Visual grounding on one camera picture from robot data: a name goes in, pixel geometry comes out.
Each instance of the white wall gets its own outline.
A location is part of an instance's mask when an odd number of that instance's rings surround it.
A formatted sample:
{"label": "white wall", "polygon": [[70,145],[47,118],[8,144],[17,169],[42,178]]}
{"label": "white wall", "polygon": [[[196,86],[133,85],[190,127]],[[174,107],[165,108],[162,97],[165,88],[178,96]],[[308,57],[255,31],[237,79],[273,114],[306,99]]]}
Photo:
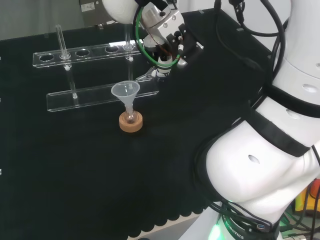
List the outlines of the white wall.
{"label": "white wall", "polygon": [[[269,0],[278,13],[282,23],[290,15],[290,0]],[[182,12],[195,11],[199,9],[210,9],[214,7],[215,0],[179,0],[179,9]],[[222,9],[233,19],[237,20],[235,11],[229,0],[222,0]],[[277,27],[268,11],[259,0],[245,0],[244,10],[245,25],[257,32],[276,33]],[[272,50],[275,37],[257,37],[268,49]]]}

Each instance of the funnel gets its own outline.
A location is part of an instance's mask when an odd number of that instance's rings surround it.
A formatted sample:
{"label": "funnel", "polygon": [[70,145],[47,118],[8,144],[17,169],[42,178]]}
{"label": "funnel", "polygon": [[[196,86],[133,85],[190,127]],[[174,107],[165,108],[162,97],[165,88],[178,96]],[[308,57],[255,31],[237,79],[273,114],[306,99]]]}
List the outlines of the funnel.
{"label": "funnel", "polygon": [[135,81],[121,81],[111,88],[111,93],[124,103],[125,112],[119,117],[120,128],[128,133],[134,133],[142,128],[142,115],[134,111],[133,102],[140,90]]}

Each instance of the acrylic test tube rack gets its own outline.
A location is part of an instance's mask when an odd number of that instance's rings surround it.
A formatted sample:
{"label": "acrylic test tube rack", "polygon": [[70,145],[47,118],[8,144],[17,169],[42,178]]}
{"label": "acrylic test tube rack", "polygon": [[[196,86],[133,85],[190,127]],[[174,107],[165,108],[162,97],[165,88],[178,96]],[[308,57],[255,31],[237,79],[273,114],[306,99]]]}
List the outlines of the acrylic test tube rack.
{"label": "acrylic test tube rack", "polygon": [[[126,25],[125,41],[123,42],[67,49],[61,26],[56,25],[60,50],[35,52],[33,54],[33,66],[36,68],[44,68],[62,65],[67,76],[70,90],[48,93],[46,96],[47,110],[49,112],[57,112],[119,101],[119,99],[111,93],[111,88],[116,82],[77,89],[72,73],[72,64],[125,57],[127,60],[128,79],[123,80],[132,81],[134,55],[139,55],[140,52],[136,47],[135,41],[130,41],[130,32],[130,26]],[[156,79],[151,76],[146,78],[146,76],[149,76],[149,72],[147,72],[144,77],[138,77],[136,80],[140,84],[140,91],[136,96],[137,98],[155,95],[159,92],[157,83],[155,82]]]}

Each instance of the green cable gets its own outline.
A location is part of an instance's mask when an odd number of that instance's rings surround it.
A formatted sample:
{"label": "green cable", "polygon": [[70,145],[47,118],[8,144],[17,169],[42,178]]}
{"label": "green cable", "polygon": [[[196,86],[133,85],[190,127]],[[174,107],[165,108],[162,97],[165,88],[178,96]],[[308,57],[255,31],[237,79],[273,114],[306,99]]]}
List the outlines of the green cable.
{"label": "green cable", "polygon": [[136,42],[138,43],[139,47],[141,48],[143,54],[154,64],[160,66],[160,67],[172,67],[173,65],[175,65],[179,58],[180,58],[180,55],[177,55],[176,56],[176,59],[170,63],[170,64],[164,64],[164,63],[160,63],[160,62],[157,62],[156,60],[154,60],[145,50],[145,48],[142,46],[141,42],[139,41],[139,23],[140,23],[140,20],[141,20],[141,15],[142,15],[142,11],[143,11],[143,7],[141,8],[141,10],[139,11],[138,13],[138,16],[136,18],[136,24],[135,24],[135,35],[136,35]]}

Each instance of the black strap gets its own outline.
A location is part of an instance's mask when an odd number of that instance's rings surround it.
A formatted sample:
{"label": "black strap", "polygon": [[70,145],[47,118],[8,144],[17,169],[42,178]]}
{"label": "black strap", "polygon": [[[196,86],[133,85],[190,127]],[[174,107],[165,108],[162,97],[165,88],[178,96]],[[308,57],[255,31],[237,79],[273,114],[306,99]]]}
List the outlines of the black strap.
{"label": "black strap", "polygon": [[287,154],[298,158],[303,156],[310,149],[287,135],[274,123],[251,107],[248,109],[244,119],[261,135],[261,137]]}
{"label": "black strap", "polygon": [[296,98],[276,86],[265,84],[263,94],[295,113],[311,118],[320,118],[320,105]]}

